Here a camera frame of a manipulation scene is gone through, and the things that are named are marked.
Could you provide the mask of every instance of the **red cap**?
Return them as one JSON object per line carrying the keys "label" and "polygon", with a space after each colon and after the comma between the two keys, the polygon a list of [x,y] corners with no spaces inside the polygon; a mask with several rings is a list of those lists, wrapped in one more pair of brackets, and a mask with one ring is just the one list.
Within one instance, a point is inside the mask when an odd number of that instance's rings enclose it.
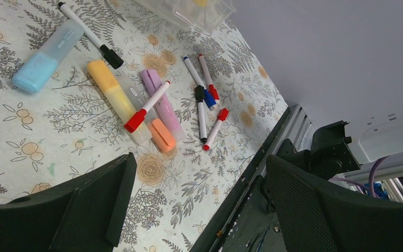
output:
{"label": "red cap", "polygon": [[220,112],[218,112],[217,119],[220,121],[225,121],[226,118],[228,117],[229,111],[227,109],[222,109]]}
{"label": "red cap", "polygon": [[217,89],[214,88],[214,85],[209,85],[209,93],[214,97],[214,100],[220,100],[218,96]]}
{"label": "red cap", "polygon": [[138,128],[138,126],[140,126],[140,124],[144,121],[144,117],[146,116],[146,114],[147,114],[147,111],[145,109],[140,109],[124,125],[124,128],[127,129],[130,133],[134,132]]}

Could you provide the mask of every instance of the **gray wall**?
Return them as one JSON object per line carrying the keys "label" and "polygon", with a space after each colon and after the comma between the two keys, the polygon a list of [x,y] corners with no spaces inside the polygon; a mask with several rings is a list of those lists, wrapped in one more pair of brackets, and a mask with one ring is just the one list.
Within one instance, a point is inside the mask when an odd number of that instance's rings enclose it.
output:
{"label": "gray wall", "polygon": [[234,0],[237,24],[316,128],[403,110],[403,0]]}

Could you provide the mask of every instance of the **floral pattern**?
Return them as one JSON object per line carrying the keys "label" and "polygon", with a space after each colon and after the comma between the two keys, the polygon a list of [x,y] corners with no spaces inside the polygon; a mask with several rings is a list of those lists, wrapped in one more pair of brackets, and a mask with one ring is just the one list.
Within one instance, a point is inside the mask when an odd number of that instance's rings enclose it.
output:
{"label": "floral pattern", "polygon": [[[66,20],[56,0],[0,1],[0,203],[86,174],[132,152],[135,185],[114,251],[189,251],[275,126],[287,105],[239,30],[227,20],[211,37],[180,30],[133,0],[69,0],[73,11],[125,61],[143,91],[139,72],[153,68],[187,138],[168,153],[153,141],[135,145],[85,64],[101,59],[83,36],[43,90],[30,95],[11,77]],[[230,110],[211,150],[199,141],[195,82],[205,55],[223,107]],[[212,130],[218,109],[206,109]]]}

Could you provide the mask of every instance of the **tabletop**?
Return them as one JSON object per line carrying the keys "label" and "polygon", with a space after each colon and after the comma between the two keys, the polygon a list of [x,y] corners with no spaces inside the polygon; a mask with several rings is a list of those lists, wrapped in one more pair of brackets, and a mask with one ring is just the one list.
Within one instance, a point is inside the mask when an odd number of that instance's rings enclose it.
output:
{"label": "tabletop", "polygon": [[[187,138],[169,153],[137,146],[87,73],[101,59],[85,36],[37,94],[11,84],[18,68],[66,17],[56,0],[0,0],[0,203],[34,194],[132,152],[137,175],[114,251],[189,251],[287,108],[230,21],[211,37],[183,31],[132,0],[66,0],[124,59],[112,70],[144,90],[139,72],[155,69]],[[222,106],[230,110],[211,150],[198,136],[195,82],[205,55]],[[218,110],[208,111],[208,132]]]}

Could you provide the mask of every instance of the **blue marker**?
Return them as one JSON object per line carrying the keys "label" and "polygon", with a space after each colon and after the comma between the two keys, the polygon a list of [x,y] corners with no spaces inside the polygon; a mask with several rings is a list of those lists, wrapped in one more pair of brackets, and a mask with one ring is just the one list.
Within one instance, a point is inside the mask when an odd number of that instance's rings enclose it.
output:
{"label": "blue marker", "polygon": [[208,106],[209,110],[213,111],[214,109],[217,108],[217,103],[215,102],[214,97],[208,92],[208,90],[206,90],[205,84],[200,79],[200,76],[197,74],[197,71],[195,70],[195,68],[192,65],[189,58],[187,56],[185,56],[183,58],[183,60],[185,61],[185,64],[186,64],[187,68],[189,69],[190,74],[195,79],[195,82],[197,83],[197,85],[202,86],[205,89],[204,100],[205,100],[206,106]]}
{"label": "blue marker", "polygon": [[30,93],[39,92],[83,34],[75,21],[65,21],[15,73],[13,84]]}

